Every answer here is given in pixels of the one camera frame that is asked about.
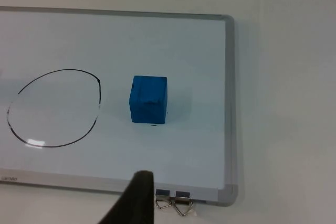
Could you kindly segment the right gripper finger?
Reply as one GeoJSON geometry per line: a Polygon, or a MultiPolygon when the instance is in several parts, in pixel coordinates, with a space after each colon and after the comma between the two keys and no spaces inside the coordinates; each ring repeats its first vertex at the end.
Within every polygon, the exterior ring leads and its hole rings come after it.
{"type": "Polygon", "coordinates": [[[121,197],[99,222],[154,223],[153,173],[136,172],[121,197]]]}

